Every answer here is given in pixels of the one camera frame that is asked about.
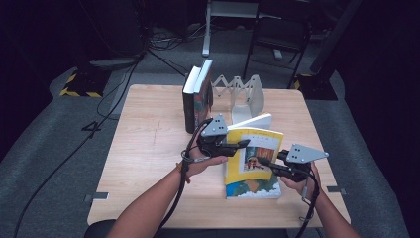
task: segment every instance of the metal bookend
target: metal bookend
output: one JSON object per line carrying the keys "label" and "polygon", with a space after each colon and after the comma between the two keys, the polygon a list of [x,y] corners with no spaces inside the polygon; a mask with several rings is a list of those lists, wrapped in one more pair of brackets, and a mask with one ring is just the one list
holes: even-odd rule
{"label": "metal bookend", "polygon": [[217,115],[213,120],[203,129],[201,136],[219,136],[228,134],[228,127],[222,114]]}
{"label": "metal bookend", "polygon": [[293,144],[286,157],[286,160],[288,162],[293,162],[297,164],[305,164],[322,158],[327,158],[329,156],[330,155],[327,152],[318,151],[316,149],[302,146],[299,144]]}
{"label": "metal bookend", "polygon": [[[216,88],[219,82],[225,85],[221,91]],[[256,74],[245,84],[239,76],[228,82],[224,75],[220,75],[215,82],[212,82],[212,86],[213,92],[219,97],[226,91],[231,93],[232,124],[256,117],[263,111],[263,86]]]}

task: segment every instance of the wrist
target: wrist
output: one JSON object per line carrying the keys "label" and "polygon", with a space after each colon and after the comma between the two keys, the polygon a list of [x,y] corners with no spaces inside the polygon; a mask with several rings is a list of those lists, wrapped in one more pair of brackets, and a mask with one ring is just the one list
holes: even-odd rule
{"label": "wrist", "polygon": [[[181,174],[182,173],[182,162],[176,163],[175,169]],[[190,184],[191,179],[190,179],[190,175],[188,174],[188,171],[186,172],[185,181],[186,181],[186,183]]]}
{"label": "wrist", "polygon": [[321,206],[325,202],[326,199],[328,199],[327,194],[324,192],[322,188],[319,188],[319,195],[316,199],[315,208],[317,208],[317,206]]}
{"label": "wrist", "polygon": [[200,167],[200,164],[199,163],[191,163],[191,164],[189,164],[188,165],[188,171],[186,172],[186,175],[188,177],[193,177],[193,176],[199,174],[200,173],[199,167]]}
{"label": "wrist", "polygon": [[201,158],[201,157],[203,157],[203,155],[201,154],[201,151],[200,151],[200,149],[198,149],[198,147],[192,148],[189,151],[189,158],[198,159],[198,158]]}

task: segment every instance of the metal chair leg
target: metal chair leg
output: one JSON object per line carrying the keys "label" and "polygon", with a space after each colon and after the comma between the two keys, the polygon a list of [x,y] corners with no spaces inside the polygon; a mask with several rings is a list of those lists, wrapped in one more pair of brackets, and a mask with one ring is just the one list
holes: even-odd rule
{"label": "metal chair leg", "polygon": [[250,47],[248,49],[247,61],[245,62],[244,72],[242,73],[242,80],[245,80],[245,76],[247,76],[247,68],[248,62],[250,61],[250,55],[254,50],[254,43],[251,41]]}
{"label": "metal chair leg", "polygon": [[294,55],[293,55],[293,57],[292,57],[292,59],[290,60],[289,63],[292,63],[294,61],[294,59],[296,58],[296,56],[297,56],[297,53],[294,53]]}
{"label": "metal chair leg", "polygon": [[293,82],[293,78],[294,78],[294,76],[297,73],[297,69],[299,68],[300,62],[302,61],[303,53],[304,52],[301,52],[300,53],[299,59],[297,60],[296,66],[294,67],[293,74],[291,75],[291,78],[290,78],[290,80],[289,80],[289,82],[287,84],[287,89],[290,89],[291,83]]}

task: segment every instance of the white book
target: white book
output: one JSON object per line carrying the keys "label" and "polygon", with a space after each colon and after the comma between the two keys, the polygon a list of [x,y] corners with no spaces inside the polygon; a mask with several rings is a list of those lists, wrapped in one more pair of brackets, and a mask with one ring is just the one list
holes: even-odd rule
{"label": "white book", "polygon": [[207,74],[210,72],[211,64],[213,61],[211,59],[206,59],[201,66],[201,70],[198,74],[197,81],[195,82],[194,86],[194,93],[199,93],[201,89],[201,84],[203,84],[204,80],[207,77]]}
{"label": "white book", "polygon": [[194,93],[195,82],[197,81],[198,74],[200,73],[200,67],[194,66],[189,73],[182,92],[192,94]]}
{"label": "white book", "polygon": [[264,113],[251,119],[228,126],[228,131],[238,127],[253,127],[269,130],[271,126],[271,114]]}

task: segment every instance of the book page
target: book page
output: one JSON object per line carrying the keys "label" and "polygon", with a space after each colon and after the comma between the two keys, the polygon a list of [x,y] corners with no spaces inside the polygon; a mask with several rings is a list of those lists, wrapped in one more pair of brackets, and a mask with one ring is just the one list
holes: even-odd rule
{"label": "book page", "polygon": [[264,113],[262,115],[253,117],[251,119],[230,125],[228,126],[228,131],[234,128],[238,128],[238,127],[254,127],[254,128],[269,130],[270,126],[271,126],[271,114]]}
{"label": "book page", "polygon": [[237,151],[227,163],[225,184],[247,179],[270,179],[271,169],[261,165],[258,158],[275,162],[283,134],[257,128],[235,128],[229,131],[228,143],[251,140]]}

